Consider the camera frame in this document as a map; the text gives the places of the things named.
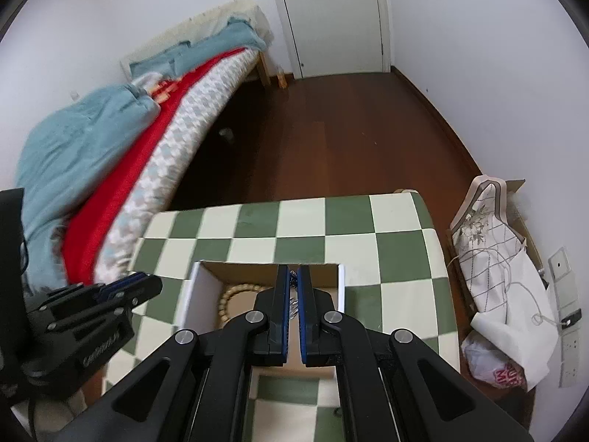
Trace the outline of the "silver chain jewelry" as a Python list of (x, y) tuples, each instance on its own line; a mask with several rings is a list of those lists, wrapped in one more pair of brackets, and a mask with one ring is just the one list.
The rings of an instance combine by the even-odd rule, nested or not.
[(297, 280), (297, 272), (293, 269), (289, 271), (289, 319), (296, 318), (299, 312), (299, 281)]

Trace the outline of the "red bed sheet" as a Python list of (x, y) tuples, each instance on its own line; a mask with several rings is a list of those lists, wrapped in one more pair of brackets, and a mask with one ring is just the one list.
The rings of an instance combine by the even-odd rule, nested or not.
[(90, 285), (94, 282), (96, 259), (107, 233), (163, 138), (182, 98), (216, 64), (241, 52), (243, 50), (239, 48), (220, 53), (185, 76), (164, 78), (150, 89), (150, 95), (160, 106), (156, 120), (142, 132), (68, 221), (61, 249), (67, 283)]

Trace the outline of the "white cardboard box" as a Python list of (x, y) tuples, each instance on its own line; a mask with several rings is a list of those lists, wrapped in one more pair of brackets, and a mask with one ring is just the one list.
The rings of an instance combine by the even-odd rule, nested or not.
[[(252, 310), (255, 297), (275, 286), (276, 263), (196, 262), (179, 298), (176, 325), (196, 333), (212, 332), (238, 315)], [(289, 351), (286, 364), (263, 367), (262, 375), (333, 379), (332, 367), (307, 368), (300, 357), (299, 317), (289, 323)]]

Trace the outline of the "white red plastic bag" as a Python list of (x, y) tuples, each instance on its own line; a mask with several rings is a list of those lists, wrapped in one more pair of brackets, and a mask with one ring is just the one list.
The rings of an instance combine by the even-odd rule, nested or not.
[(466, 336), (461, 351), (475, 379), (498, 389), (527, 388), (523, 369), (478, 332)]

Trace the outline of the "argyle patterned mattress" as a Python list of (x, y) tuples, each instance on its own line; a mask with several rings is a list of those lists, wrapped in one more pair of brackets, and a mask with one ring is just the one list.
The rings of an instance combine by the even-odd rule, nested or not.
[(90, 270), (92, 283), (111, 283), (126, 273), (151, 219), (171, 201), (206, 133), (261, 58), (261, 51), (237, 49), (160, 82), (161, 107), (171, 111), (168, 126), (107, 229)]

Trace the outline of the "green white checkered tablecloth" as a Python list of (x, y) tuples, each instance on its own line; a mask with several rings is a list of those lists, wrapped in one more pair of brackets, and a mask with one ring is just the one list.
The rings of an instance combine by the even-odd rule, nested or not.
[(160, 276), (163, 290), (133, 315), (134, 338), (114, 356), (111, 387), (176, 330), (196, 262), (305, 264), (335, 307), (365, 327), (413, 331), (450, 365), (458, 333), (441, 245), (420, 194), (316, 197), (154, 215), (129, 270)]

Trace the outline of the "white patterned fabric bag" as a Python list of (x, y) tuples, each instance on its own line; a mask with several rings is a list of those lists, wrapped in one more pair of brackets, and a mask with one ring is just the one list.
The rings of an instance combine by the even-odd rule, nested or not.
[(559, 332), (526, 238), (508, 224), (505, 180), (476, 177), (450, 234), (451, 260), (475, 306), (472, 330), (516, 362), (533, 389), (549, 373)]

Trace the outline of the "teal blue duvet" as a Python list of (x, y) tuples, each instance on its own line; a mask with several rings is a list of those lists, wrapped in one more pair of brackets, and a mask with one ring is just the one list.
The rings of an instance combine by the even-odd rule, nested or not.
[(67, 285), (61, 245), (70, 214), (159, 113), (143, 89), (113, 85), (56, 111), (30, 132), (16, 170), (16, 186), (24, 190), (26, 294)]

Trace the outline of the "black charger plug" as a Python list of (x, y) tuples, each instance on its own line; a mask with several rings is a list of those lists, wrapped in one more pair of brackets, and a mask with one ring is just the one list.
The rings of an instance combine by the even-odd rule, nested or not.
[(562, 330), (566, 330), (568, 328), (573, 327), (577, 322), (579, 322), (582, 318), (582, 310), (577, 309), (571, 314), (566, 315), (560, 321), (560, 327)]

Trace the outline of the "orange bottle on floor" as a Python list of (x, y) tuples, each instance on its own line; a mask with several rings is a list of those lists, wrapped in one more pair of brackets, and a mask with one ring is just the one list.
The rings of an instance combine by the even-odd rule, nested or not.
[(288, 88), (288, 82), (286, 81), (286, 74), (279, 70), (278, 74), (276, 74), (276, 78), (278, 79), (279, 88), (286, 89)]

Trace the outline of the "cream headboard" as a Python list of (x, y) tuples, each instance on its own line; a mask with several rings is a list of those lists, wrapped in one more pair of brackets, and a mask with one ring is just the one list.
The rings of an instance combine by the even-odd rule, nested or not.
[(272, 43), (274, 35), (272, 35), (269, 20), (262, 12), (262, 8), (254, 0), (230, 0), (228, 3), (192, 16), (167, 29), (123, 57), (120, 63), (126, 78), (129, 81), (132, 80), (132, 63), (151, 58), (178, 43), (185, 41), (196, 43), (216, 35), (227, 26), (230, 18), (248, 22), (251, 28), (255, 30), (255, 33), (258, 34), (258, 37), (261, 37), (267, 44)]

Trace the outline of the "teal pillow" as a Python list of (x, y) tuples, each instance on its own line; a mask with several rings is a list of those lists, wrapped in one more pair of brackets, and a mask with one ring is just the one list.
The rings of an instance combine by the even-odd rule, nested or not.
[(241, 48), (267, 50), (265, 40), (244, 19), (230, 17), (229, 22), (219, 33), (191, 43), (179, 42), (154, 56), (130, 63), (133, 79), (156, 72), (164, 77), (179, 78), (189, 73), (213, 57)]

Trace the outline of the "white door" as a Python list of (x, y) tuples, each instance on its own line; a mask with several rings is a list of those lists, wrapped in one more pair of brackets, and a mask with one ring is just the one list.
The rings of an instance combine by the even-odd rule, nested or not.
[(383, 73), (390, 63), (387, 0), (279, 0), (303, 78)]

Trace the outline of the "white wall socket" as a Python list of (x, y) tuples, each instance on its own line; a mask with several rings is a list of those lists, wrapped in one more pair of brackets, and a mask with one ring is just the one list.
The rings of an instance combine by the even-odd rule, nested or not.
[(557, 303), (558, 323), (561, 344), (560, 382), (561, 388), (572, 387), (577, 382), (579, 371), (580, 332), (579, 322), (573, 327), (562, 330), (560, 321), (571, 312), (581, 309), (575, 274), (564, 248), (560, 248), (548, 259), (548, 266), (553, 279)]

